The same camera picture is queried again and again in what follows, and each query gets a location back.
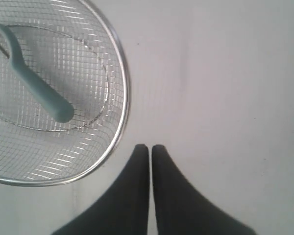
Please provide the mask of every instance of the white floor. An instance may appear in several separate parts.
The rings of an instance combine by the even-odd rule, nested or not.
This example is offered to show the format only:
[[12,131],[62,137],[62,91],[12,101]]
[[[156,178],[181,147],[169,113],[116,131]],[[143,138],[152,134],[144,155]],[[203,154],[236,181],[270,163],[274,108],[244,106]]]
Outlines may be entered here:
[[258,234],[294,235],[294,0],[94,2],[130,64],[127,131],[79,182],[0,185],[0,235],[49,235],[70,221],[137,143],[165,144],[202,194]]

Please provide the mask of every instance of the plastic handle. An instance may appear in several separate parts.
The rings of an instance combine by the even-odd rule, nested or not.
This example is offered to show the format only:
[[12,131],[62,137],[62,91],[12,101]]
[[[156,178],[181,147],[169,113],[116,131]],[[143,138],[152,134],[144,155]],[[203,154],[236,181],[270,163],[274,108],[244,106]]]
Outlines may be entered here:
[[25,64],[21,47],[12,31],[0,24],[0,34],[5,38],[10,50],[9,66],[23,85],[54,120],[61,123],[72,120],[73,105]]

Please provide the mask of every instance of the wire mesh strainer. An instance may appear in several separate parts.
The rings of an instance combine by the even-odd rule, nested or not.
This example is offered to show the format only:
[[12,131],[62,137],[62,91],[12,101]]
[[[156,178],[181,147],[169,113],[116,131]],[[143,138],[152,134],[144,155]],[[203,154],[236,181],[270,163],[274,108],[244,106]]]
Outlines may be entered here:
[[[115,147],[128,113],[126,62],[102,14],[86,0],[0,0],[0,23],[26,65],[74,106],[56,122],[7,66],[0,50],[0,182],[68,183],[97,168]],[[0,46],[7,48],[0,36]]]

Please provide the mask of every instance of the white surface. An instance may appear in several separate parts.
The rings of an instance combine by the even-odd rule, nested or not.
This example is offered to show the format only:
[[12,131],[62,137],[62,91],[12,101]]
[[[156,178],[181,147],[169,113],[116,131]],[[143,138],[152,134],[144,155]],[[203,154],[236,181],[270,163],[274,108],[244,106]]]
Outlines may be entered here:
[[[94,2],[130,64],[127,131],[77,183],[0,185],[0,235],[47,235],[68,222],[136,143],[165,144],[201,193],[258,234],[294,235],[294,0]],[[150,235],[155,227],[153,217]]]

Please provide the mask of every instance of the mesh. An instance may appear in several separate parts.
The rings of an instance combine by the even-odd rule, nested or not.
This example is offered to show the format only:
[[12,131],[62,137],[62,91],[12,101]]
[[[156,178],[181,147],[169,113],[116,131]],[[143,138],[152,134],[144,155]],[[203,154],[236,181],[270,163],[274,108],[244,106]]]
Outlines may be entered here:
[[[67,179],[92,168],[118,134],[126,102],[123,68],[105,27],[78,0],[0,0],[0,23],[25,63],[75,109],[55,122],[0,51],[0,178]],[[0,44],[7,48],[0,36]]]

